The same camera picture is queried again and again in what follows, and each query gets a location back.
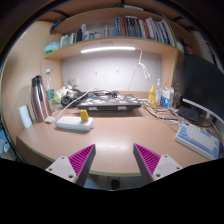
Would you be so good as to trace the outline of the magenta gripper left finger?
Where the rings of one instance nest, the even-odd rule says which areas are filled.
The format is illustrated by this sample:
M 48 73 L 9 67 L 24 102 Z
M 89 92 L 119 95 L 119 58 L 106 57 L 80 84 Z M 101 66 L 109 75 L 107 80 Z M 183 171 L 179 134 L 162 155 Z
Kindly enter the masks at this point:
M 83 187 L 95 155 L 96 148 L 92 144 L 69 157 L 59 157 L 47 171 Z

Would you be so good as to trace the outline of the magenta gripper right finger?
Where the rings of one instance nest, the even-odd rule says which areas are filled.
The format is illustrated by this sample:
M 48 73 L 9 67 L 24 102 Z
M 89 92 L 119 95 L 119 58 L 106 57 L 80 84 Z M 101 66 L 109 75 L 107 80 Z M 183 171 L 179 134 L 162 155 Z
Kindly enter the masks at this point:
M 152 183 L 182 169 L 169 155 L 159 155 L 139 144 L 134 144 L 133 154 L 145 183 Z

